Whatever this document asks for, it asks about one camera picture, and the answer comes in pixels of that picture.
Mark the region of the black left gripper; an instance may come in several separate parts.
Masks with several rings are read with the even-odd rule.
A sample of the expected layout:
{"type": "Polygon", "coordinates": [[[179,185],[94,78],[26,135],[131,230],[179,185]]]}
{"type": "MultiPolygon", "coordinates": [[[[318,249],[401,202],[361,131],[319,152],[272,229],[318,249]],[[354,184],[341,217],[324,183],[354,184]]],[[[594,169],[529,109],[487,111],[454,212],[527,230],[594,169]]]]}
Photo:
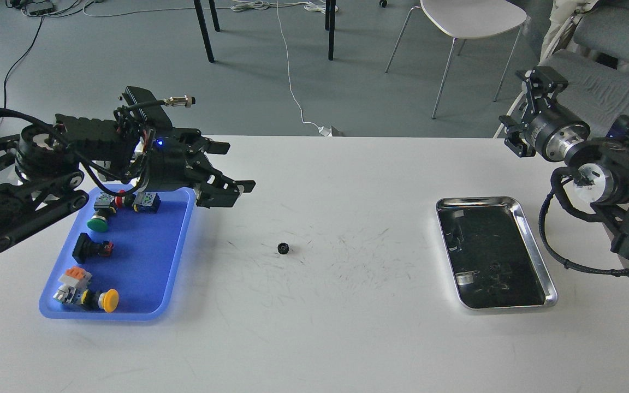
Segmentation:
{"type": "Polygon", "coordinates": [[[195,205],[200,208],[232,208],[244,193],[250,193],[255,181],[235,181],[215,169],[208,161],[192,163],[192,180],[186,174],[187,159],[195,155],[229,152],[228,142],[214,141],[199,129],[157,132],[148,157],[143,192],[169,192],[190,187],[195,191],[195,205]]]}

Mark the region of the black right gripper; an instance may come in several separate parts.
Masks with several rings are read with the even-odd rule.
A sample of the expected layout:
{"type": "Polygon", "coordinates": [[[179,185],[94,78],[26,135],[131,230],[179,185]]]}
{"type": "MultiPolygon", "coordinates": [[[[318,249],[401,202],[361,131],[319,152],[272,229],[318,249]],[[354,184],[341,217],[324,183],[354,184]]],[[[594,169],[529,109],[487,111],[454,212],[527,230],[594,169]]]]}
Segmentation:
{"type": "Polygon", "coordinates": [[[557,94],[568,87],[567,78],[552,67],[517,70],[515,74],[524,83],[524,114],[534,115],[526,119],[526,137],[531,145],[521,138],[526,129],[524,123],[516,122],[510,115],[500,115],[499,121],[505,128],[505,145],[517,157],[533,157],[536,150],[549,162],[565,160],[570,149],[587,140],[591,129],[569,109],[553,106],[539,111],[539,105],[541,100],[545,107],[556,102],[557,94]]]}

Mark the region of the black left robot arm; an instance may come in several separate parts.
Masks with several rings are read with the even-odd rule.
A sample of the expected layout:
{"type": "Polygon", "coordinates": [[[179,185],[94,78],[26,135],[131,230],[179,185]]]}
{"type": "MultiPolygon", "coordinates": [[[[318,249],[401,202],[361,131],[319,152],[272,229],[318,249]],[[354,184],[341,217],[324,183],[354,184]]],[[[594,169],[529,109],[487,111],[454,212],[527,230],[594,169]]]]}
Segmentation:
{"type": "Polygon", "coordinates": [[[28,123],[20,134],[0,138],[0,252],[85,206],[85,174],[100,188],[105,181],[132,184],[124,192],[108,191],[115,207],[188,187],[197,206],[230,208],[254,189],[254,181],[235,181],[210,164],[208,154],[226,154],[227,142],[176,128],[165,114],[165,105],[190,107],[193,97],[157,99],[133,86],[122,97],[126,104],[112,120],[57,114],[48,124],[0,109],[0,118],[28,123]]]}

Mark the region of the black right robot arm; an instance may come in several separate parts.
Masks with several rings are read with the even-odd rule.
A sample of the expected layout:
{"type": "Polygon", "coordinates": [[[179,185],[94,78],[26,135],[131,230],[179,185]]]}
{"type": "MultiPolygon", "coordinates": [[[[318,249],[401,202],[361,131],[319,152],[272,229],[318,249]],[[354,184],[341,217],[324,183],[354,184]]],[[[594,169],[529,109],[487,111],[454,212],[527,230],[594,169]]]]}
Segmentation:
{"type": "Polygon", "coordinates": [[[612,234],[610,249],[629,260],[629,115],[617,117],[607,136],[590,138],[589,125],[557,102],[568,82],[551,67],[518,70],[524,112],[519,121],[501,115],[505,145],[518,157],[539,155],[564,162],[552,172],[551,189],[539,212],[539,235],[554,259],[567,269],[629,277],[629,269],[595,269],[557,254],[547,241],[545,219],[552,198],[570,216],[601,222],[612,234]]]}

